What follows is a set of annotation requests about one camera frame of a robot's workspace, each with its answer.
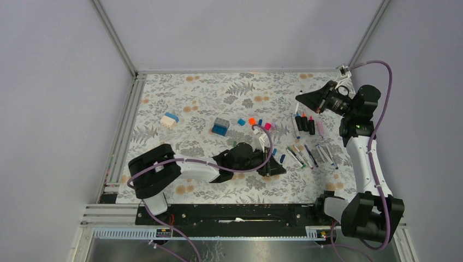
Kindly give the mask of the white black cap marker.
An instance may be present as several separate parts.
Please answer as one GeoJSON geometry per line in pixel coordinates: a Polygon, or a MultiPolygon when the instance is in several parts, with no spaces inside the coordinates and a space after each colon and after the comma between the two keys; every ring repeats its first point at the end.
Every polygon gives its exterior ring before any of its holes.
{"type": "Polygon", "coordinates": [[[298,109],[299,109],[299,105],[300,105],[299,101],[298,100],[296,100],[296,101],[297,101],[297,103],[296,103],[295,110],[294,110],[295,115],[298,113],[298,109]]]}

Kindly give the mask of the orange highlighter black body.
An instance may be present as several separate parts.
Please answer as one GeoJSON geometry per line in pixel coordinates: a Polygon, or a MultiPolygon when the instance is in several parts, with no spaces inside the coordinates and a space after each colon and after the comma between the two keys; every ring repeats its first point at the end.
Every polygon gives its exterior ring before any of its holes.
{"type": "Polygon", "coordinates": [[[302,121],[303,131],[308,132],[309,131],[308,118],[305,115],[305,113],[302,114],[301,121],[302,121]]]}

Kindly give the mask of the pink highlighter black body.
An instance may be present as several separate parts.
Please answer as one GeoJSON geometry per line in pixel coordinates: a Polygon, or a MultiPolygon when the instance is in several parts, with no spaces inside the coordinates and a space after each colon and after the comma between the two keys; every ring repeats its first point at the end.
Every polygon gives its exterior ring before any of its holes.
{"type": "Polygon", "coordinates": [[[312,116],[309,117],[308,119],[308,132],[310,135],[315,135],[315,122],[312,116]]]}

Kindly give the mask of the blue highlighter black body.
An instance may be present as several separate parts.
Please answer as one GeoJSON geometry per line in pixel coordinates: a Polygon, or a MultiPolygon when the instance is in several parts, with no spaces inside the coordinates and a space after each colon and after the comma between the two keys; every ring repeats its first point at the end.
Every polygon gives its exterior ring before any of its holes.
{"type": "Polygon", "coordinates": [[[303,131],[304,128],[303,128],[303,125],[302,125],[302,118],[298,113],[296,113],[296,115],[295,115],[295,122],[296,122],[296,126],[298,128],[298,131],[303,131]]]}

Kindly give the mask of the light pink pen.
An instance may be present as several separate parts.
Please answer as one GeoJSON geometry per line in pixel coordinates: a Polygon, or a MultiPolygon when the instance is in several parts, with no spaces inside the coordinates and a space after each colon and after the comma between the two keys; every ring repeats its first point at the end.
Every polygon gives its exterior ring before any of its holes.
{"type": "Polygon", "coordinates": [[[323,139],[325,137],[325,130],[324,130],[323,122],[321,120],[317,120],[317,129],[318,129],[320,137],[323,139]]]}

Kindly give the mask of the thin white green pen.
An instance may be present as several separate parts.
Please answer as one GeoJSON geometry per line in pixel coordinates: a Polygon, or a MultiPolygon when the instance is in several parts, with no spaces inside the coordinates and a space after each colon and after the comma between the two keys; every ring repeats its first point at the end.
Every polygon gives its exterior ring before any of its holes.
{"type": "Polygon", "coordinates": [[[296,156],[296,154],[293,152],[293,150],[291,150],[289,147],[286,148],[287,152],[290,154],[290,156],[294,159],[294,161],[297,163],[297,165],[300,167],[300,168],[304,168],[305,167],[305,164],[303,162],[301,162],[298,157],[296,156]]]}

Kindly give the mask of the teal green gel pen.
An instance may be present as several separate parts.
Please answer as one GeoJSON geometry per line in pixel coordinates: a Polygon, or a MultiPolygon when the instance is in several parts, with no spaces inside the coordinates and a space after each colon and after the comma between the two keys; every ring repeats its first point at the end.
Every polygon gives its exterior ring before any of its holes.
{"type": "Polygon", "coordinates": [[[306,166],[305,163],[297,156],[295,151],[291,147],[287,147],[287,149],[290,151],[293,157],[299,162],[301,168],[304,168],[306,166]]]}

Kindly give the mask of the blue white whiteboard marker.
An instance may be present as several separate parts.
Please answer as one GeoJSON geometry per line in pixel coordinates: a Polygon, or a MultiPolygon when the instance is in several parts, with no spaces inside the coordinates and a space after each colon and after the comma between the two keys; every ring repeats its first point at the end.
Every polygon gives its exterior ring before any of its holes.
{"type": "Polygon", "coordinates": [[[299,128],[298,128],[298,125],[295,119],[295,115],[292,115],[292,124],[293,124],[296,139],[300,139],[299,128]]]}

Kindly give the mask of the purple gel pen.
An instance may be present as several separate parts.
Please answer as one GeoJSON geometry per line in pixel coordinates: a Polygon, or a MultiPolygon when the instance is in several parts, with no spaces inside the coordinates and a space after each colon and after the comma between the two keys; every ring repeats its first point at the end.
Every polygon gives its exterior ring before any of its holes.
{"type": "Polygon", "coordinates": [[[309,147],[308,147],[306,144],[304,144],[304,147],[305,147],[305,150],[307,151],[308,155],[310,156],[312,162],[314,163],[315,167],[318,168],[319,165],[318,165],[318,163],[316,162],[316,160],[315,160],[315,158],[314,158],[312,152],[310,151],[309,147]]]}

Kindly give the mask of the white blue acrylic marker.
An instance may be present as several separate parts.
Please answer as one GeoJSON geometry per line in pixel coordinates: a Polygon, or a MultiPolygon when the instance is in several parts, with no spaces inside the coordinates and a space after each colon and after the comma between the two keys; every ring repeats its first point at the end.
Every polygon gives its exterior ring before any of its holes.
{"type": "Polygon", "coordinates": [[[325,147],[326,147],[326,149],[327,149],[327,151],[328,151],[328,156],[329,156],[329,158],[330,158],[331,165],[332,165],[335,169],[338,169],[339,167],[338,167],[338,165],[336,164],[336,162],[335,162],[335,160],[334,160],[334,158],[333,158],[333,154],[332,154],[332,152],[331,152],[331,150],[330,150],[328,144],[325,144],[325,147]]]}

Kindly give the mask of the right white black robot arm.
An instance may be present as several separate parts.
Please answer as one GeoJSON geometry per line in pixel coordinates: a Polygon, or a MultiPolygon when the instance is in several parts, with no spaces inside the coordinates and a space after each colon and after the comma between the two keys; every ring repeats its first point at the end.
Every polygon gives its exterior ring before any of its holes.
{"type": "Polygon", "coordinates": [[[300,93],[295,99],[317,114],[330,110],[340,115],[340,137],[353,164],[357,193],[350,201],[324,191],[316,200],[314,220],[326,225],[340,223],[344,236],[363,242],[388,244],[405,211],[403,200],[395,198],[384,179],[376,151],[376,131],[372,122],[381,92],[361,86],[354,97],[338,91],[337,83],[300,93]]]}

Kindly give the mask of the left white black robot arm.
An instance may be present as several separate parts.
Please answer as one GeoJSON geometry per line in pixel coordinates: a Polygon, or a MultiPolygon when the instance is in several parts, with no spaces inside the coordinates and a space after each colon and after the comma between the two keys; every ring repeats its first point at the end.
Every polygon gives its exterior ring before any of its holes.
{"type": "Polygon", "coordinates": [[[156,224],[163,224],[170,212],[163,191],[176,179],[223,183],[236,173],[255,171],[262,177],[285,174],[286,169],[274,159],[272,152],[269,147],[254,149],[241,142],[212,158],[200,159],[175,154],[171,145],[162,144],[129,162],[127,186],[149,210],[149,218],[156,224]]]}

